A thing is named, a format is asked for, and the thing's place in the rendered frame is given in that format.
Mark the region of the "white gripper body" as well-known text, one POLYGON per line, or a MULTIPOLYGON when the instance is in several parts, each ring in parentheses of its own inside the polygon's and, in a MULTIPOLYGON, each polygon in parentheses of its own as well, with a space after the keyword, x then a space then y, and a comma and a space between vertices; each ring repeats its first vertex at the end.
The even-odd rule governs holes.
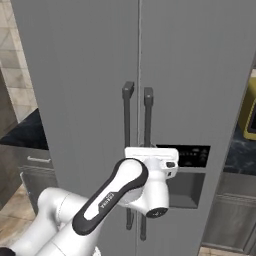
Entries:
POLYGON ((124 153, 126 158, 136 158, 140 161, 156 158, 164 167, 177 167, 179 161, 179 152, 175 148, 126 147, 124 153))

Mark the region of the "grey fridge door with dispenser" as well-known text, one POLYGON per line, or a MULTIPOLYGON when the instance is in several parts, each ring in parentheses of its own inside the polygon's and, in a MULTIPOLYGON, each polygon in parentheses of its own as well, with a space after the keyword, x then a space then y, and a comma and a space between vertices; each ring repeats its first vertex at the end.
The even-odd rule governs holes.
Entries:
POLYGON ((142 0, 141 85, 154 91, 151 142, 206 145, 195 209, 147 223, 139 256, 197 256, 256 54, 256 0, 142 0))

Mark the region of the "grey freezer door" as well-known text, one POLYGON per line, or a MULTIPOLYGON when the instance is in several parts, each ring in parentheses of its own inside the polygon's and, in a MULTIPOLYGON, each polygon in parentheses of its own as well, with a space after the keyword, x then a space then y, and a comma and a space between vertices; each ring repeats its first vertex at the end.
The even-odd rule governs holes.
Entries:
POLYGON ((138 0, 11 0, 57 178, 13 249, 22 256, 135 256, 127 211, 115 206, 88 235, 72 219, 99 188, 117 199, 134 166, 125 144, 137 132, 126 85, 137 80, 138 0))

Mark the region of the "yellow microwave oven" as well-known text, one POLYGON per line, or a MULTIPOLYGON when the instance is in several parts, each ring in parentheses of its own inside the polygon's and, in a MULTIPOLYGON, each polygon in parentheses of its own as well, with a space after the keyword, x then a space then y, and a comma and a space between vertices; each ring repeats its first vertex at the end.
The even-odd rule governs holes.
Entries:
POLYGON ((256 140, 256 77, 251 77, 246 92, 246 122, 244 137, 256 140))

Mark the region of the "grey base cabinet run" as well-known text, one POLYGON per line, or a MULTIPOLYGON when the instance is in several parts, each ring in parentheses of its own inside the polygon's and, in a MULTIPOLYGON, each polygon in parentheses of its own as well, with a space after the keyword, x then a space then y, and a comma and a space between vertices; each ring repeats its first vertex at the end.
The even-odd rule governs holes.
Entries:
POLYGON ((57 187, 49 150, 0 145, 0 156, 5 164, 13 164, 22 180, 34 213, 38 213, 37 201, 41 192, 48 187, 57 187))

